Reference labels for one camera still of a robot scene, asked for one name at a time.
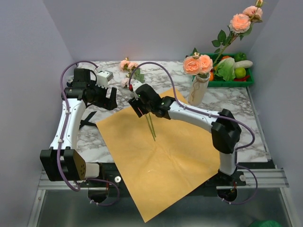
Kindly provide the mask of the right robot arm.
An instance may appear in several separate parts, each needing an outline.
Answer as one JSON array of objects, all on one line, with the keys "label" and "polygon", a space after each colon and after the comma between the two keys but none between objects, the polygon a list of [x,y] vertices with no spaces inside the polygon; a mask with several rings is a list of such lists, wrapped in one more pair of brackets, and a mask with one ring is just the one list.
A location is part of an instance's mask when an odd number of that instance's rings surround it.
[{"label": "right robot arm", "polygon": [[240,140],[241,128],[229,110],[206,111],[177,102],[174,97],[160,97],[150,85],[140,82],[129,85],[129,89],[134,97],[128,103],[138,117],[151,113],[159,118],[187,122],[211,133],[213,146],[219,151],[220,157],[218,181],[229,185],[235,180],[235,149]]}]

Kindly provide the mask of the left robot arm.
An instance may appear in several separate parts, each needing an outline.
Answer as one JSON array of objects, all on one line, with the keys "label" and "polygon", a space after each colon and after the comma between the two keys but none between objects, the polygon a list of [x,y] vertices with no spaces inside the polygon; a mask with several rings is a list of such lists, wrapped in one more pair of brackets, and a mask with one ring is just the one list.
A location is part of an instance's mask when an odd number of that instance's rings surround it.
[{"label": "left robot arm", "polygon": [[76,68],[73,77],[63,87],[62,114],[57,132],[49,149],[40,153],[50,181],[88,178],[95,187],[104,183],[105,175],[100,172],[100,165],[86,162],[77,152],[77,137],[84,123],[82,116],[89,104],[110,111],[117,108],[117,89],[112,88],[110,96],[107,96],[108,83],[113,77],[108,70]]}]

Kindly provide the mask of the orange paper flower wrap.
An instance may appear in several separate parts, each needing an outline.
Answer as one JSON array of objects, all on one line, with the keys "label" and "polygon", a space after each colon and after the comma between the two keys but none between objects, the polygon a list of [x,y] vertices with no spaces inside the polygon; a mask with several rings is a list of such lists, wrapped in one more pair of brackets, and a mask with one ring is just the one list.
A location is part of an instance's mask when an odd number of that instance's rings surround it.
[{"label": "orange paper flower wrap", "polygon": [[220,165],[208,131],[178,120],[151,119],[155,138],[146,119],[130,107],[97,123],[144,221],[214,176]]}]

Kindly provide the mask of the white radish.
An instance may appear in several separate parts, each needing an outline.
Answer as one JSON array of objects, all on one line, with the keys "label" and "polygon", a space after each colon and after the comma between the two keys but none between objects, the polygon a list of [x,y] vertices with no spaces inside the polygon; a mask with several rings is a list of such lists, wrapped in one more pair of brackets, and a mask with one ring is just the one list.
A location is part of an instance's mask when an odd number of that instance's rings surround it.
[{"label": "white radish", "polygon": [[235,62],[235,69],[237,69],[237,68],[248,69],[252,66],[253,66],[253,62],[249,61],[249,60],[242,60],[242,61]]}]

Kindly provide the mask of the green lettuce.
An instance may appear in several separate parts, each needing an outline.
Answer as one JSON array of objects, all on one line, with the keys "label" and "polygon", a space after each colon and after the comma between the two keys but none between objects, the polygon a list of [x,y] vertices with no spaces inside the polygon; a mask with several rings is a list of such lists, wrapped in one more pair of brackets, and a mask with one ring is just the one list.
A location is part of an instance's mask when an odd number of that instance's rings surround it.
[{"label": "green lettuce", "polygon": [[221,60],[215,67],[214,74],[225,81],[233,81],[235,76],[235,59],[230,57]]}]

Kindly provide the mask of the green cloth object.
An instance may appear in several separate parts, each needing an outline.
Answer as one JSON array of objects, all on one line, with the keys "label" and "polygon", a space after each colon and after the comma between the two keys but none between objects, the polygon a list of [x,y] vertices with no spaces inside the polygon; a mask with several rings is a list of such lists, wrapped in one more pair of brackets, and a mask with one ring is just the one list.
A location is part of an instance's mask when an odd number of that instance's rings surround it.
[{"label": "green cloth object", "polygon": [[249,227],[282,227],[282,225],[274,220],[256,220]]}]

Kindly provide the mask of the pink flower stem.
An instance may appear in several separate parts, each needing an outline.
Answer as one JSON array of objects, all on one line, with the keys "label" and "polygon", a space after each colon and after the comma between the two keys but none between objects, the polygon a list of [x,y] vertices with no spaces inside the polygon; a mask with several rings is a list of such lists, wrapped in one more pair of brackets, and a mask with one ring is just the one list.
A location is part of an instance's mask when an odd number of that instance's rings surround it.
[{"label": "pink flower stem", "polygon": [[201,54],[196,48],[185,57],[183,70],[186,74],[193,76],[207,76],[213,69],[213,60],[207,54]]},{"label": "pink flower stem", "polygon": [[248,36],[254,24],[262,23],[264,5],[263,0],[255,1],[255,4],[245,8],[241,13],[235,14],[229,22],[228,34],[221,30],[217,36],[217,39],[212,41],[212,45],[216,47],[216,58],[213,62],[213,66],[219,61],[219,58],[224,53],[227,47],[229,47],[237,38],[240,40],[243,37]]}]

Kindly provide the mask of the pink flower bouquet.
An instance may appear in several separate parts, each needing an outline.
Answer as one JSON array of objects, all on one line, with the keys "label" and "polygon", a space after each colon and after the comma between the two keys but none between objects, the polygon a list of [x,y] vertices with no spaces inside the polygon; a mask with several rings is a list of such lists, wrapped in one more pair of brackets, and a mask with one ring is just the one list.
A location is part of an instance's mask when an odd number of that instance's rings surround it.
[{"label": "pink flower bouquet", "polygon": [[[121,80],[122,88],[129,88],[128,83],[131,81],[130,76],[131,73],[134,72],[134,69],[138,66],[138,63],[129,61],[129,58],[126,57],[124,60],[120,62],[120,70],[124,72],[128,72],[124,79]],[[145,82],[144,74],[141,73],[140,69],[137,69],[132,76],[133,85],[141,85]],[[156,134],[154,130],[154,126],[152,123],[152,118],[150,114],[145,115],[145,119],[147,120],[147,124],[149,130],[152,134],[153,140],[156,141]]]}]

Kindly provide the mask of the green lime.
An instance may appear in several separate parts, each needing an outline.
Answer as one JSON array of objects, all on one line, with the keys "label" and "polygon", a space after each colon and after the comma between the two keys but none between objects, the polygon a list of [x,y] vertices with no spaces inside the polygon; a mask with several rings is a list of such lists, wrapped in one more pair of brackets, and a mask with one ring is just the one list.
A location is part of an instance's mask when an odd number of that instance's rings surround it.
[{"label": "green lime", "polygon": [[234,72],[235,72],[236,79],[242,79],[246,76],[246,69],[243,67],[236,68]]}]

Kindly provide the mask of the green plastic crate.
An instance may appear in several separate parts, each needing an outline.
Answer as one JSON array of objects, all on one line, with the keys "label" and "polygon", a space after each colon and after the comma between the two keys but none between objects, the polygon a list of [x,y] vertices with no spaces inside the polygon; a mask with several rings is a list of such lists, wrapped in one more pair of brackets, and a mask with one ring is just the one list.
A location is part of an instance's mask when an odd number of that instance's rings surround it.
[{"label": "green plastic crate", "polygon": [[220,79],[220,77],[214,78],[214,81],[208,83],[208,87],[249,87],[254,83],[254,78],[251,68],[246,69],[246,75],[250,75],[250,78],[244,82],[237,81],[225,81]]}]

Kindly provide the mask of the red chili pepper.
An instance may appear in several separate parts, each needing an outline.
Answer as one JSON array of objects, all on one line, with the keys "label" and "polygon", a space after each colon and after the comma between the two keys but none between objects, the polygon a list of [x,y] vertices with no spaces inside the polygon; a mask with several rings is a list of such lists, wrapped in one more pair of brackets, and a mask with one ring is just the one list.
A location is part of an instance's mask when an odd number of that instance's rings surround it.
[{"label": "red chili pepper", "polygon": [[247,81],[247,79],[250,78],[250,75],[247,75],[243,78],[239,78],[239,79],[234,79],[233,81],[237,81],[237,82],[244,82],[244,81]]}]

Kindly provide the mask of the aluminium rail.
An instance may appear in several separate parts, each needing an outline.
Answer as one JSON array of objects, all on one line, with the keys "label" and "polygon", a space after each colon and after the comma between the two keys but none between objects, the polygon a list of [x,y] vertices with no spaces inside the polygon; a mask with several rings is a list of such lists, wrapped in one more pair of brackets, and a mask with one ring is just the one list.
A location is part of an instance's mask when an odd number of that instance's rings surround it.
[{"label": "aluminium rail", "polygon": [[[283,169],[253,169],[258,181],[258,188],[288,188],[289,183]],[[256,183],[253,175],[248,170],[243,170],[246,185],[239,185],[237,188],[255,188]],[[48,180],[45,171],[42,171],[38,184],[39,190],[68,190],[64,182],[51,182]]]}]

